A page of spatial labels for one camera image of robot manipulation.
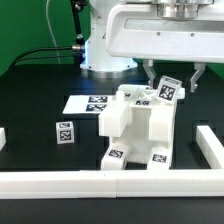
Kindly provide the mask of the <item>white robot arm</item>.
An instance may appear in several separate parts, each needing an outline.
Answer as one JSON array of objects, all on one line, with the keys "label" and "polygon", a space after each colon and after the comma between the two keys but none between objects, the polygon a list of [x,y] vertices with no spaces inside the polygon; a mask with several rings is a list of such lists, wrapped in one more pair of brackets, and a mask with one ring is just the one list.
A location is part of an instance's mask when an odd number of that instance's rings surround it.
[{"label": "white robot arm", "polygon": [[74,0],[90,5],[91,34],[78,48],[81,68],[97,77],[119,77],[143,61],[153,79],[156,60],[194,64],[194,91],[208,63],[224,63],[224,0]]}]

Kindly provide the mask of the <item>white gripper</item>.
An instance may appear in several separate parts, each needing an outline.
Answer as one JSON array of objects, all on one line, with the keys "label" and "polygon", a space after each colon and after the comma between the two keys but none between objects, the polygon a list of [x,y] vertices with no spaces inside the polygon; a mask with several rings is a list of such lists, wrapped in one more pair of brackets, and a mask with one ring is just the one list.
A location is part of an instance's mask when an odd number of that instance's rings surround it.
[{"label": "white gripper", "polygon": [[150,88],[156,77],[152,60],[199,62],[190,78],[194,92],[205,63],[224,63],[224,4],[206,6],[189,21],[156,18],[150,5],[118,5],[108,16],[106,49],[112,56],[144,59]]}]

